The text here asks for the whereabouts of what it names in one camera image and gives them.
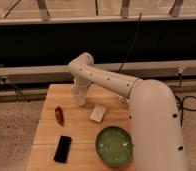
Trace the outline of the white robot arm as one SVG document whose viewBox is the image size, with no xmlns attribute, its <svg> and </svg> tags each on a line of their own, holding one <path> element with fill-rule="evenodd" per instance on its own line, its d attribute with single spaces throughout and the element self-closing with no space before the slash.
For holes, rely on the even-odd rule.
<svg viewBox="0 0 196 171">
<path fill-rule="evenodd" d="M 68 69 L 79 105 L 86 103 L 84 94 L 92 83 L 128 100 L 135 171 L 188 171 L 177 102 L 165 83 L 98 69 L 88 53 L 72 60 Z"/>
</svg>

